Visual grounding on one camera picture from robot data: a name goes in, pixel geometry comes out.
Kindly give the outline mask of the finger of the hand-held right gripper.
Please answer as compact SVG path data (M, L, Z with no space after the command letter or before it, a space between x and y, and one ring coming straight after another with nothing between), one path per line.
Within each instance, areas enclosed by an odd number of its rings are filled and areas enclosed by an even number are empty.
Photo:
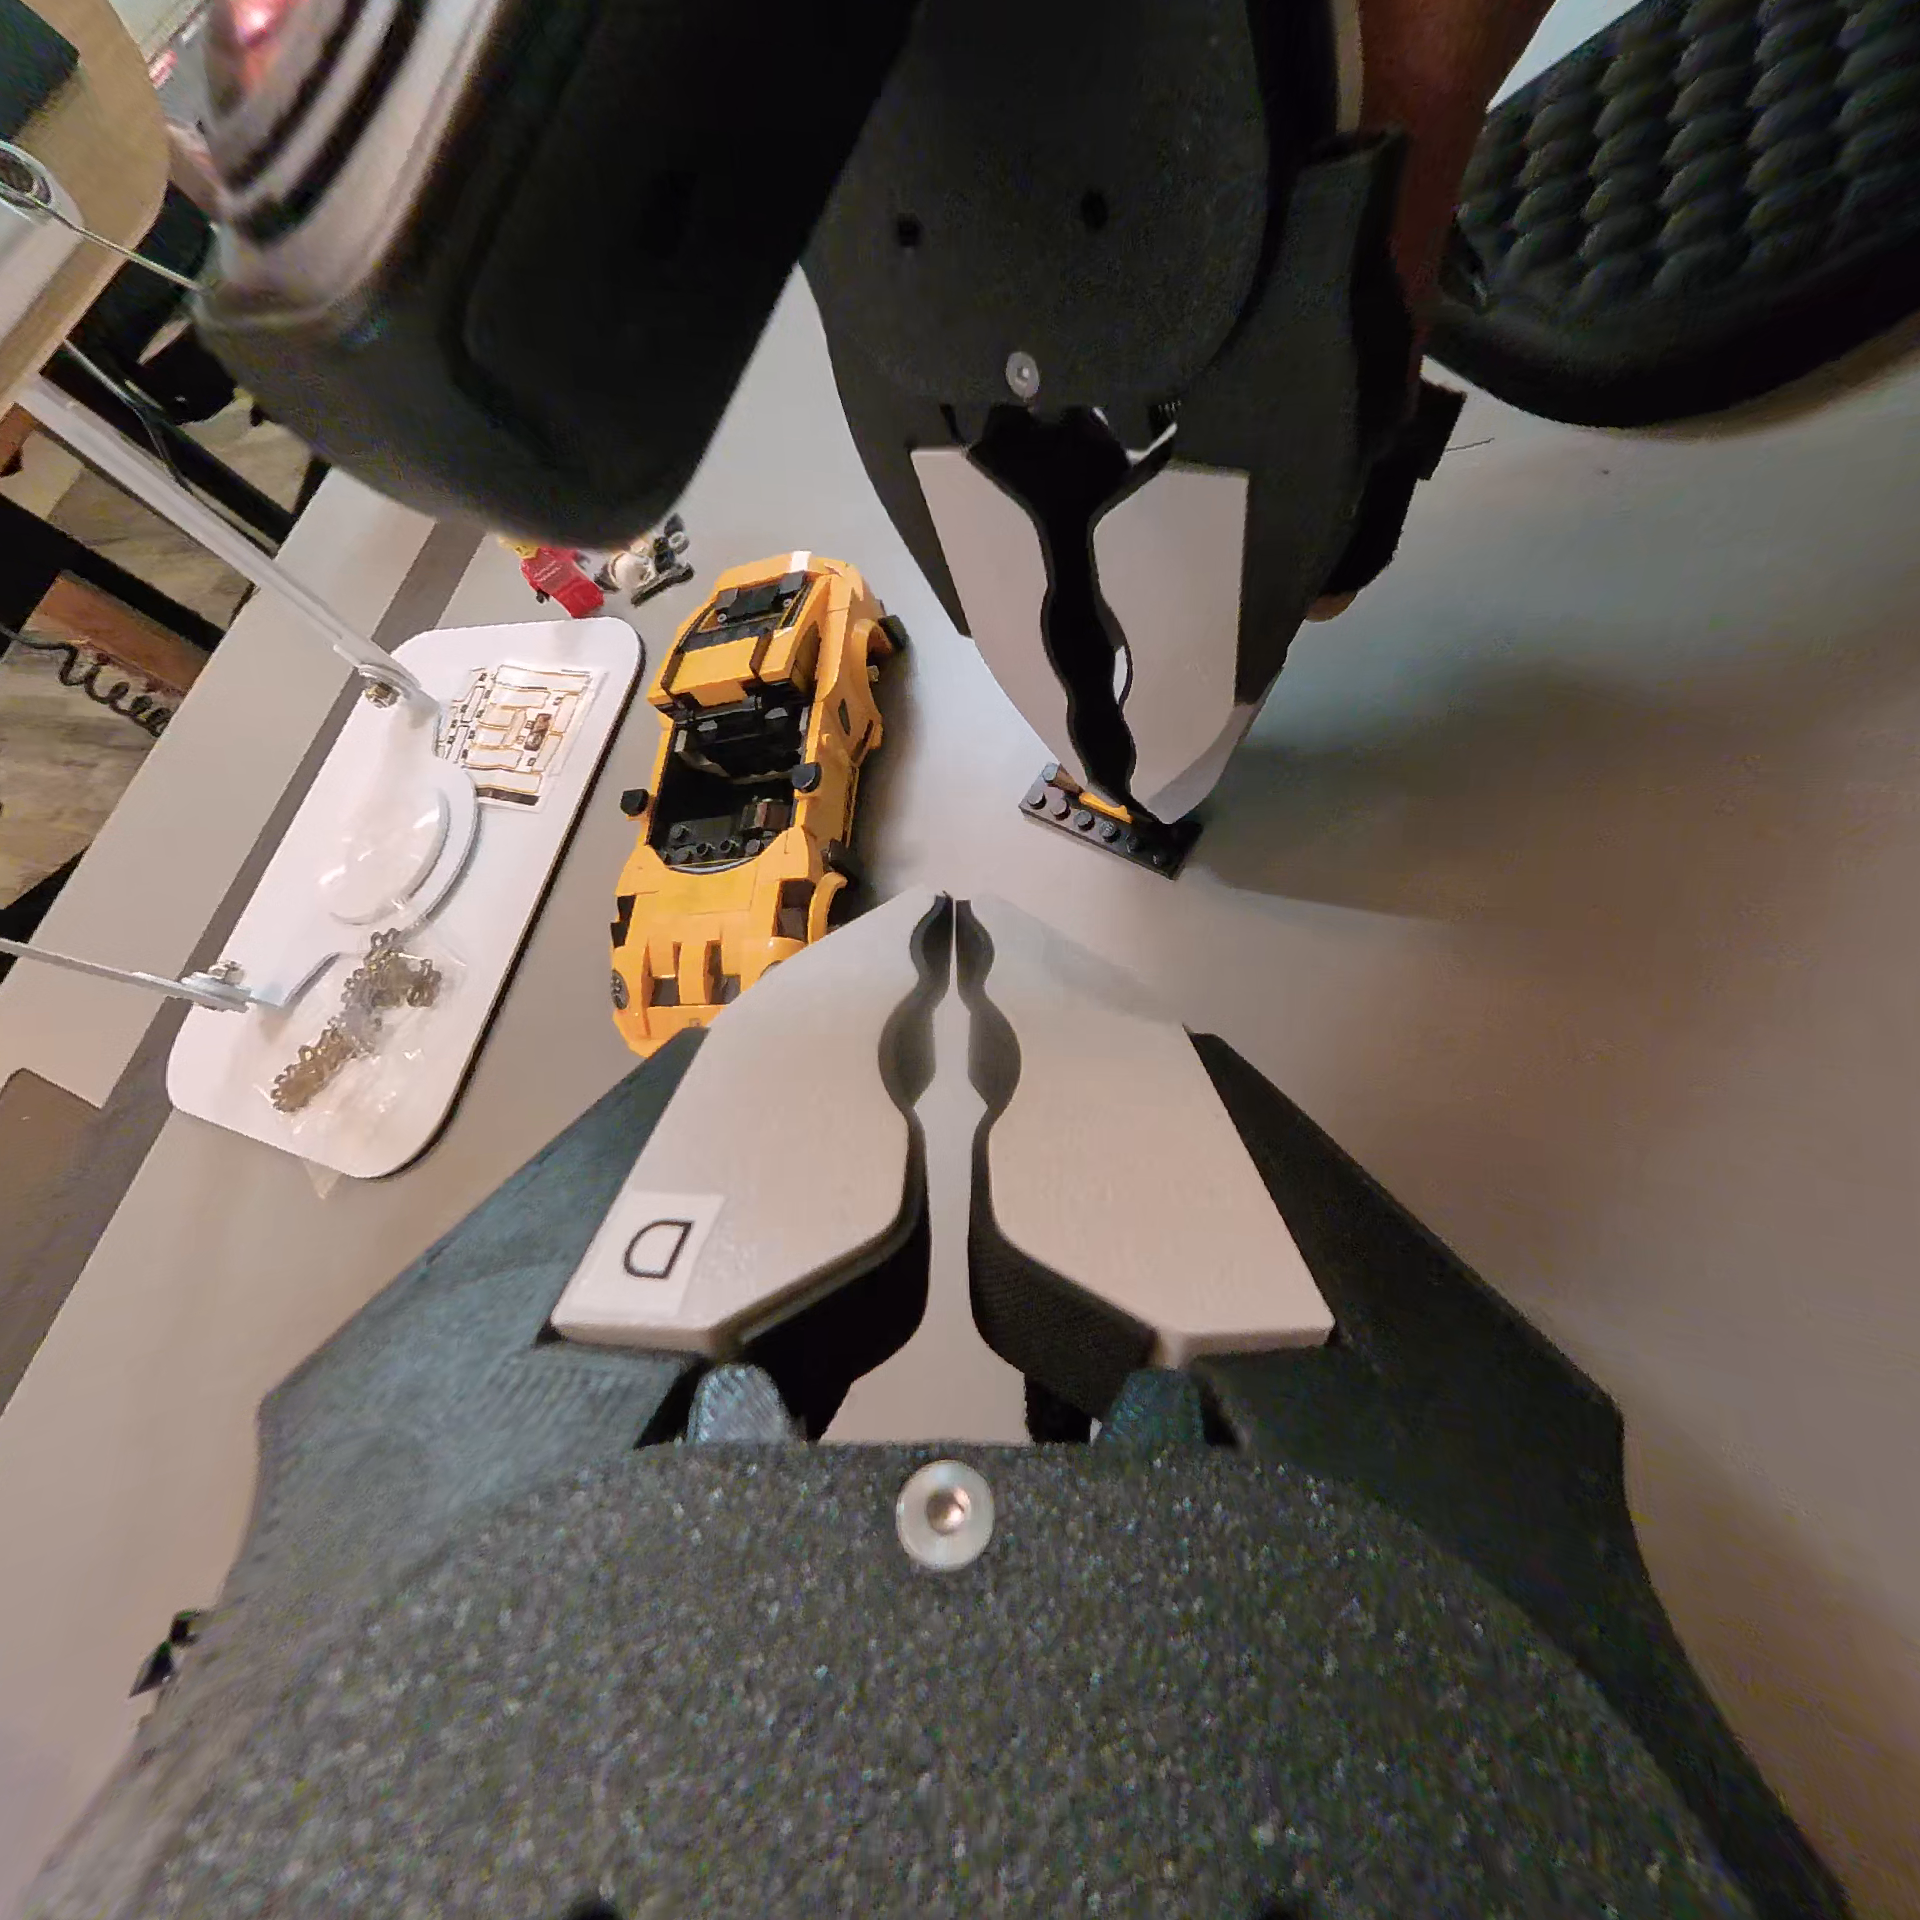
M1173 822L1207 800L1259 705L1240 694L1250 477L1144 452L1092 527L1092 561L1124 643L1129 795Z
M1136 745L1124 719L1134 664L1098 583L1091 528L1069 520L1057 553L1044 515L971 447L915 447L911 467L959 626L1063 773L1108 803L1134 806Z

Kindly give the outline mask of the lego sticker sheet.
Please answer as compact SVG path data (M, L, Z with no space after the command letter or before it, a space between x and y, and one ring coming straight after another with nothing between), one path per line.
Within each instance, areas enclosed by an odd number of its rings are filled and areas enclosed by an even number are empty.
M557 794L604 678L514 659L469 667L442 705L435 755L469 772L477 800L531 812Z

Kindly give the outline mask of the round wooden table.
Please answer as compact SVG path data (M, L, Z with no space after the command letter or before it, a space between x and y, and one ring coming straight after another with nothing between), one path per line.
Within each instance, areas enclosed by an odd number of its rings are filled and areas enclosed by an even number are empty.
M120 4L30 3L27 9L77 52L77 65L16 143L45 163L83 227L133 247L158 221L170 177L148 47ZM117 269L115 255L62 227L18 239L5 260L5 409L22 402L27 381Z

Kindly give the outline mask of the round clear lens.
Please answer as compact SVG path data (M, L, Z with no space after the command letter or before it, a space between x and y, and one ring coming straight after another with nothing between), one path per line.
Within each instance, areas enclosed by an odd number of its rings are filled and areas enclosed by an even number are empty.
M377 787L327 842L310 899L339 927L416 927L463 878L477 822L465 768L436 762Z

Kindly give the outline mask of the yellow lego car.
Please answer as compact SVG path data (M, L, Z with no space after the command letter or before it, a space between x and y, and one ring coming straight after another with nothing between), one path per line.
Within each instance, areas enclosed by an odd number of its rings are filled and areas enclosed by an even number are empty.
M654 671L660 745L623 795L638 838L610 1002L638 1058L709 1025L857 896L857 795L906 646L862 574L795 548L724 571Z

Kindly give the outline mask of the person's right forearm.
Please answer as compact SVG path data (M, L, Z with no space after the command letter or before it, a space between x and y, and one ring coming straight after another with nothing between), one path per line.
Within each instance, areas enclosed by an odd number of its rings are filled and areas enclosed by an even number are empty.
M1526 413L1652 428L1916 321L1917 4L1636 4L1505 98L1429 357Z

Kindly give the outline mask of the white stand base board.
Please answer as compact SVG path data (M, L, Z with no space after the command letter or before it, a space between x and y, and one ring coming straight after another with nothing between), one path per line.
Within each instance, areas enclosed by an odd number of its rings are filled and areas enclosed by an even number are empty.
M300 1031L324 1020L329 987L321 980L283 1011L192 1011L182 1020L164 1071L176 1112L344 1177L388 1177L415 1163L444 1129L627 713L644 653L635 626L618 616L561 616L444 626L405 641L397 659L442 705L457 678L480 660L579 667L606 678L563 762L558 788L542 807L526 812L477 800L469 870L442 909L416 926L463 958L465 981L432 1031L416 1078L393 1112L349 1117L345 1123L321 1123L310 1133L275 1114L257 1093L300 1046ZM316 861L367 790L444 762L435 755L435 736L405 705L364 705L352 713L242 907L223 946L226 962L239 962L252 980L278 981L305 971L321 956L349 958L365 948L367 927L321 921L310 899Z

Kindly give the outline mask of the black yellow lego plate assembly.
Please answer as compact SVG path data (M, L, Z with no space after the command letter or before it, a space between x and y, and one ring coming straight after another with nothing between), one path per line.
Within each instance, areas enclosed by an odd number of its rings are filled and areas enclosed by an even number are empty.
M1030 822L1166 878L1180 874L1206 827L1192 812L1166 822L1108 800L1069 779L1057 762L1037 773L1019 806Z

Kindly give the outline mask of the pile of small lego pieces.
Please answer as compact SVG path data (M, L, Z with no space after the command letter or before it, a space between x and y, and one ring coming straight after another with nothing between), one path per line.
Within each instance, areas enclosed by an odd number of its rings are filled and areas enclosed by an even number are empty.
M596 586L606 594L619 598L630 608L641 608L661 593L683 588L693 578L693 564L689 564L689 528L677 512L638 544L604 556L592 574Z

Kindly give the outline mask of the bag of small lego parts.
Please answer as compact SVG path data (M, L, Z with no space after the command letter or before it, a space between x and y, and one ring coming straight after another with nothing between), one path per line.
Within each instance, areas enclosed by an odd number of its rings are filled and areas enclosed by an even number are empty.
M300 1046L257 1093L310 1133L349 1117L384 1117L409 1093L465 971L430 927L376 927L365 948L327 964L324 1020L300 1031Z

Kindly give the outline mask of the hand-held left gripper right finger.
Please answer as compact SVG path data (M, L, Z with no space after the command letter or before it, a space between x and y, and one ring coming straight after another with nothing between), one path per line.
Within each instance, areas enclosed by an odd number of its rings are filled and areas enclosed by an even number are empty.
M1019 1369L1322 1346L1335 1314L1201 1051L1139 975L998 896L956 907L973 1314Z

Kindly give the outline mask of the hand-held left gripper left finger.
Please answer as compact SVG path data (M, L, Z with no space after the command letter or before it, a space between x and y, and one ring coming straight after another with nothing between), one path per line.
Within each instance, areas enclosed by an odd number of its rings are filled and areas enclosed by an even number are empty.
M700 1036L551 1313L567 1343L724 1360L901 1243L954 899L906 892Z

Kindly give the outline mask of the person's right hand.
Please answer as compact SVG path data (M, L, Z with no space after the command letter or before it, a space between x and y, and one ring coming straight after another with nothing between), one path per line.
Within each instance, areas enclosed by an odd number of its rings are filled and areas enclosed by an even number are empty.
M1421 364L1483 123L1550 3L1360 3L1361 124L1406 143L1392 255Z

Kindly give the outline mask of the clear stand rod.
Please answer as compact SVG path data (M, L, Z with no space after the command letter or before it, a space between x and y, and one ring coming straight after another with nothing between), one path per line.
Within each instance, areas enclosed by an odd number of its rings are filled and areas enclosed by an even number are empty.
M252 1008L283 1011L291 1006L337 962L344 959L344 953L321 956L305 971L278 981L252 980L239 962L220 962L212 969L166 976L159 971L128 969L94 962L79 956L65 956L59 949L19 943L12 938L4 938L4 958L57 967L62 971L77 971L100 981L126 984L139 991L152 991L163 1000L180 1000L198 1008L247 1013Z
M278 556L252 544L230 520L174 479L163 462L115 434L106 418L65 395L45 375L32 375L22 381L18 403L37 427L46 428L83 462L108 474L112 484L139 500L159 520L166 520L190 540L230 566L252 588L267 591L297 610L367 687L384 690L389 705L403 703L430 733L439 730L442 701L394 653L360 634L291 576Z

